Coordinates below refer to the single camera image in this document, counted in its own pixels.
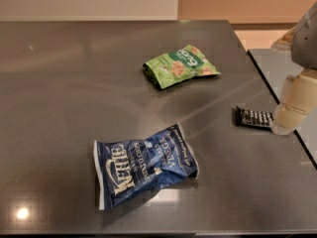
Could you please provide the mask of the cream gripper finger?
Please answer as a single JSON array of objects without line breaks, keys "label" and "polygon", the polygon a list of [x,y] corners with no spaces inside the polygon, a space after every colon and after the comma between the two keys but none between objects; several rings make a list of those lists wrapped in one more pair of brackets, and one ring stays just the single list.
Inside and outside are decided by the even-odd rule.
[{"label": "cream gripper finger", "polygon": [[317,107],[317,70],[304,68],[298,75],[289,75],[273,113],[272,132],[288,135]]}]

